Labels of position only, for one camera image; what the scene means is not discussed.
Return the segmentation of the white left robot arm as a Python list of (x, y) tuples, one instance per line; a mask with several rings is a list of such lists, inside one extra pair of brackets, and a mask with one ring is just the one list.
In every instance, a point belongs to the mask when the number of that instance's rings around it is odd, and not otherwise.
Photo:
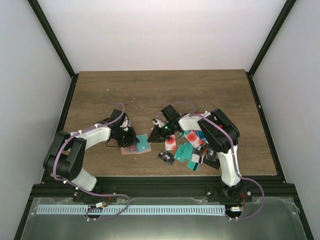
[(83, 168), (85, 152), (110, 140), (115, 140), (118, 148), (140, 142), (128, 115), (122, 110), (114, 109), (110, 117), (89, 128), (56, 133), (44, 159), (43, 168), (57, 179), (69, 181), (84, 189), (85, 197), (91, 202), (97, 202), (102, 196), (102, 189), (96, 185), (97, 178)]

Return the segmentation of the teal card large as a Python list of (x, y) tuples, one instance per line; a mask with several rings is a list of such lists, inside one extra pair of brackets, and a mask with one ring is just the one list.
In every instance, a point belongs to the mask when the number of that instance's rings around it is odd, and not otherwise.
[(194, 147), (189, 143), (185, 142), (181, 144), (174, 154), (174, 159), (183, 163), (187, 161), (186, 167), (190, 170), (197, 171), (199, 169), (200, 164), (198, 162), (192, 161)]

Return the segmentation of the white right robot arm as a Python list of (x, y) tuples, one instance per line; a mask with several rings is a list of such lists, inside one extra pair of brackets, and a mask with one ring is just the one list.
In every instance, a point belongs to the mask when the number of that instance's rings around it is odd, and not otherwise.
[(176, 132), (201, 131), (207, 141), (207, 150), (213, 150), (218, 156), (221, 168), (222, 195), (229, 202), (240, 196), (243, 188), (237, 159), (240, 131), (220, 109), (204, 113), (180, 114), (172, 105), (160, 111), (165, 117), (161, 121), (155, 117), (154, 128), (147, 139), (149, 143), (162, 143)]

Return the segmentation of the teal VIP card small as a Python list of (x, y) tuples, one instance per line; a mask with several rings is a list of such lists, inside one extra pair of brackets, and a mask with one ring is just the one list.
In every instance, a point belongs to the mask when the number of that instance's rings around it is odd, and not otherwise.
[(139, 142), (136, 144), (137, 151), (139, 153), (147, 152), (151, 149), (150, 144), (148, 142), (148, 135), (147, 134), (141, 134), (136, 136), (139, 140)]

